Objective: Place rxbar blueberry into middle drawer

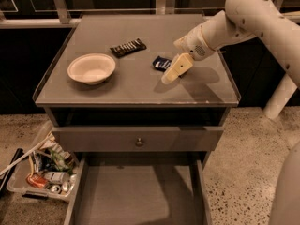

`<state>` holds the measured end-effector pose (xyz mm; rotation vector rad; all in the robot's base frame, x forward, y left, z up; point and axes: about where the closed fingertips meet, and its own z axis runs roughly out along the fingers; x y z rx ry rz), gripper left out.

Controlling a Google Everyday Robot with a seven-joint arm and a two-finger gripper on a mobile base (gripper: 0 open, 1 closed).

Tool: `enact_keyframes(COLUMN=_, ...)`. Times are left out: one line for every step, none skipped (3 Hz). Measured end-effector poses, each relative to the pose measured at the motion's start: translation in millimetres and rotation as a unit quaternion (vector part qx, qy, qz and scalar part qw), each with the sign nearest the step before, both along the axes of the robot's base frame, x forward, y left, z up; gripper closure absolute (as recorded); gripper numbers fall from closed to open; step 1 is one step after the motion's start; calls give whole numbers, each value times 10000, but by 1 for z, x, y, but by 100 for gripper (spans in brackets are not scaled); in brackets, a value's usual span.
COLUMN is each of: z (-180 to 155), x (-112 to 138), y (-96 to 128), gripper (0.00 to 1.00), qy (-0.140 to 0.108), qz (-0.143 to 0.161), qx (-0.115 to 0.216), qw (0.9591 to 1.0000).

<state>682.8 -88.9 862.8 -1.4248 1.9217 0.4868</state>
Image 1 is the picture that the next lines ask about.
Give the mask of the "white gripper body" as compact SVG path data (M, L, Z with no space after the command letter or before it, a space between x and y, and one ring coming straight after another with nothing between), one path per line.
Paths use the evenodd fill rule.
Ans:
M201 24L190 30L183 37L177 39L173 44L177 49L188 53L195 61L202 61L215 52L207 45L202 33Z

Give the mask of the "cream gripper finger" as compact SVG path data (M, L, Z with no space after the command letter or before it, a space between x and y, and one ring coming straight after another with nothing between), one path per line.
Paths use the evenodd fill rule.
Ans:
M161 81L164 84L169 84L175 81L179 76L187 72L193 66L193 58L188 53L182 53L177 58L174 58L170 67L163 73Z
M177 58L179 55L181 55L182 53L186 53L186 52L187 52L187 49L185 47L179 46L176 48L174 58Z

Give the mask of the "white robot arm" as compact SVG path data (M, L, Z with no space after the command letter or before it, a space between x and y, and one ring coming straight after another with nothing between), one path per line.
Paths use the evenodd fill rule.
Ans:
M223 11L174 42L183 52L174 57L161 80L172 83L195 61L252 37L265 45L294 84L300 86L300 27L283 16L272 0L226 0ZM268 225L300 225L300 143L282 165Z

